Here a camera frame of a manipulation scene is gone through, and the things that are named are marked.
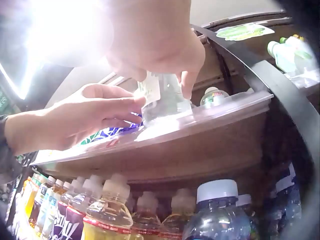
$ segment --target sleeve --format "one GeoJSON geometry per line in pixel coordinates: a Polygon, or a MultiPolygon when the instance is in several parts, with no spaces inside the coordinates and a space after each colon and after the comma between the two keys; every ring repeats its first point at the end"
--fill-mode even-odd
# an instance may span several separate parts
{"type": "Polygon", "coordinates": [[[13,181],[21,174],[22,166],[16,160],[4,136],[7,115],[0,116],[0,184],[13,181]]]}

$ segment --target green bottle cap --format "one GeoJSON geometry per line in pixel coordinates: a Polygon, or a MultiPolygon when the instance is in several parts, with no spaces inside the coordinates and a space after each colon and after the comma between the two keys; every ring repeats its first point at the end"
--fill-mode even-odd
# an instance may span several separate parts
{"type": "Polygon", "coordinates": [[[287,41],[287,38],[285,37],[280,38],[280,43],[285,43],[286,41],[287,41]]]}

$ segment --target sticker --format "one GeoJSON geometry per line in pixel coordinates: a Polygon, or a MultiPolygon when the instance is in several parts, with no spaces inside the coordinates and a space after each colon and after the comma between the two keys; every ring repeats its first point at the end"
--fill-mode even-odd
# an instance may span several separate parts
{"type": "Polygon", "coordinates": [[[274,31],[259,24],[247,23],[239,26],[222,28],[216,33],[217,37],[224,38],[226,41],[242,41],[252,37],[271,34],[274,33],[274,31]]]}
{"type": "Polygon", "coordinates": [[[160,233],[159,237],[172,240],[182,240],[182,233],[160,233]]]}
{"type": "Polygon", "coordinates": [[[87,217],[83,218],[83,222],[91,224],[93,226],[99,227],[103,230],[108,230],[108,231],[112,231],[112,232],[117,232],[120,234],[131,234],[131,230],[130,229],[126,229],[126,228],[119,228],[119,227],[115,227],[112,225],[108,225],[108,224],[104,224],[101,223],[97,220],[94,219],[89,219],[87,217]]]}
{"type": "Polygon", "coordinates": [[[142,108],[161,98],[159,79],[155,73],[147,72],[146,79],[138,83],[138,88],[140,93],[146,98],[146,104],[142,108]]]}
{"type": "Polygon", "coordinates": [[[159,230],[153,229],[140,229],[140,228],[132,228],[132,233],[141,234],[141,235],[151,235],[151,236],[158,236],[159,230]]]}

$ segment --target bright light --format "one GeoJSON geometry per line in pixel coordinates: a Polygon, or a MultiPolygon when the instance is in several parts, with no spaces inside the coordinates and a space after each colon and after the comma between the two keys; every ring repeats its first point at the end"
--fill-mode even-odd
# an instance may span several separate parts
{"type": "Polygon", "coordinates": [[[113,27],[91,0],[33,0],[28,47],[63,66],[97,61],[110,48],[113,27]]]}

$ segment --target purple bottle label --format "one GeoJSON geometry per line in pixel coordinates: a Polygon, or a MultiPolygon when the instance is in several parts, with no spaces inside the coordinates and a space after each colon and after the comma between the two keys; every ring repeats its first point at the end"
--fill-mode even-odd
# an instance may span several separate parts
{"type": "Polygon", "coordinates": [[[62,239],[62,229],[66,219],[66,210],[68,205],[63,202],[58,202],[55,218],[54,218],[54,226],[51,232],[50,240],[61,240],[62,239]]]}
{"type": "Polygon", "coordinates": [[[62,240],[81,239],[84,217],[85,214],[78,212],[70,206],[67,207],[64,226],[62,229],[62,240]]]}

